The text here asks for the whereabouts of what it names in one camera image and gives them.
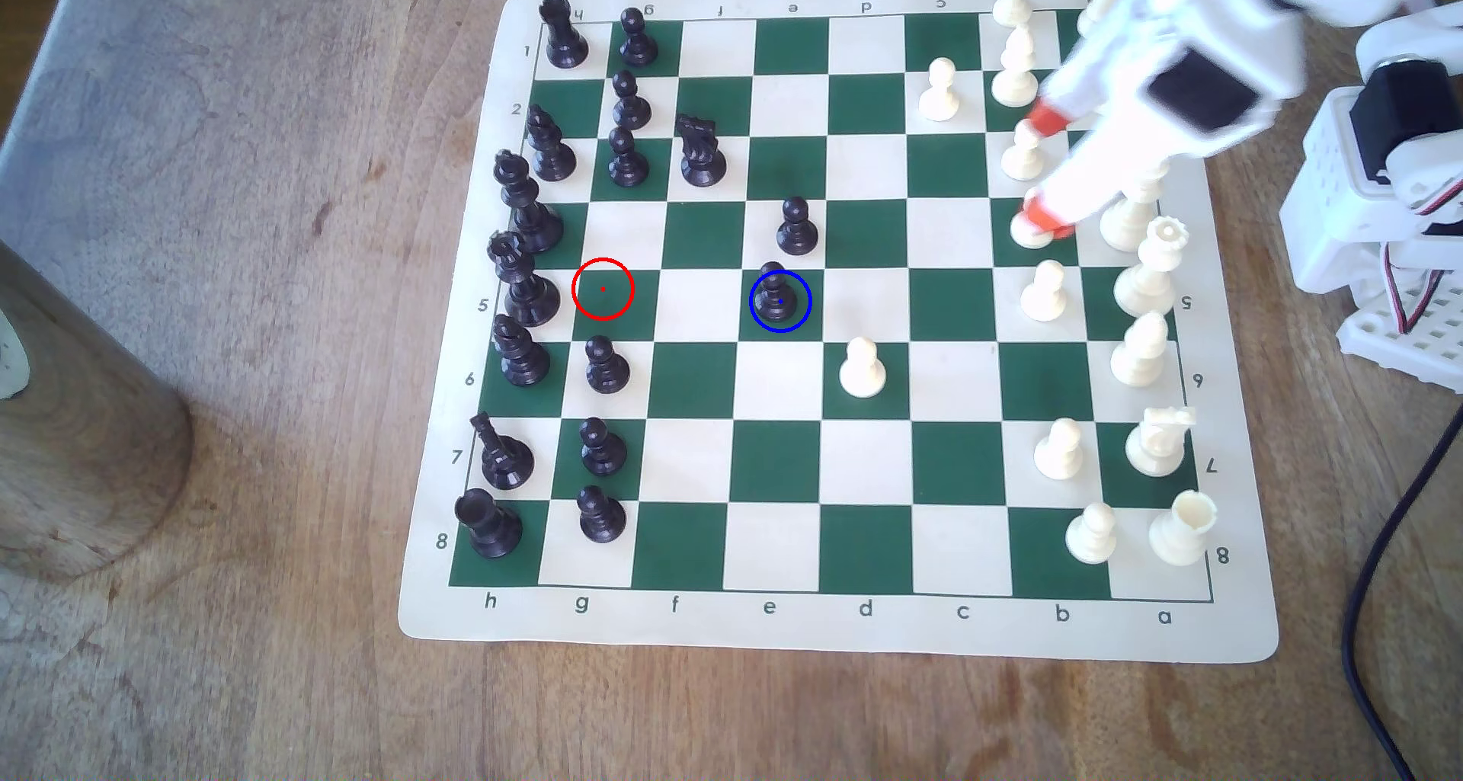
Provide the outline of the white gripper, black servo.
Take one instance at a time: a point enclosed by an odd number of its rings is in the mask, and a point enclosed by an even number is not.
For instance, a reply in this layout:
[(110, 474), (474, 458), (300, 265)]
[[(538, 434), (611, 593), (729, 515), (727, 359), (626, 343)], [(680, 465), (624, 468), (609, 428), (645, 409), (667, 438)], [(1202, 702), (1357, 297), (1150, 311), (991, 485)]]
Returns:
[(1026, 121), (1040, 137), (1083, 135), (1015, 214), (1018, 241), (1072, 235), (1167, 154), (1137, 132), (1094, 130), (1112, 114), (1151, 110), (1176, 136), (1172, 152), (1207, 156), (1268, 129), (1305, 88), (1304, 0), (1116, 0), (1084, 39), (1100, 97), (1039, 94)]

